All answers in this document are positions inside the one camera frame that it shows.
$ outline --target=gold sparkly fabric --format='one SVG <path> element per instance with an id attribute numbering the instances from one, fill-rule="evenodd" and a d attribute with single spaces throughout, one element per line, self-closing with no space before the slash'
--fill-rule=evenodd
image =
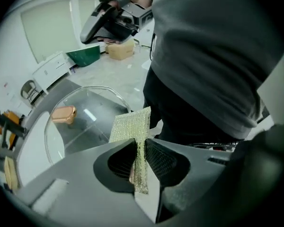
<path id="1" fill-rule="evenodd" d="M 137 156 L 133 164 L 133 176 L 131 182 L 135 191 L 148 194 L 147 167 L 145 159 L 145 140 L 150 129 L 151 108 L 118 115 L 110 134 L 109 142 L 134 138 L 137 143 Z"/>

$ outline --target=cardboard box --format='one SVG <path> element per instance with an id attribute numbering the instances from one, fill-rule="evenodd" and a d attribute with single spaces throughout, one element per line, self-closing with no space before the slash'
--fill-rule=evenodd
<path id="1" fill-rule="evenodd" d="M 134 41 L 131 39 L 123 44 L 111 44 L 107 47 L 109 57 L 124 60 L 133 55 Z"/>

